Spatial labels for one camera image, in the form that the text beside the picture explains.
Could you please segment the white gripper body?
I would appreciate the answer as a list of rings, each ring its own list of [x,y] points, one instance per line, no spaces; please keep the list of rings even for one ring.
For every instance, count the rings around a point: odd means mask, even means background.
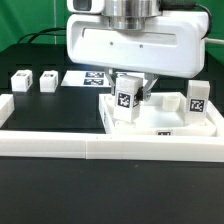
[[[118,31],[108,19],[74,14],[67,22],[67,52],[75,63],[192,78],[204,67],[206,14],[165,11],[143,30]]]

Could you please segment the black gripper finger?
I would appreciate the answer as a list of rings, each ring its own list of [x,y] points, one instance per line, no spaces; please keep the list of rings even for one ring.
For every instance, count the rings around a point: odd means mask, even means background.
[[[105,68],[104,71],[111,87],[111,94],[115,95],[116,72],[112,68]]]
[[[139,101],[147,101],[151,96],[151,89],[157,82],[159,76],[152,73],[145,73],[143,86],[138,89],[137,99]]]

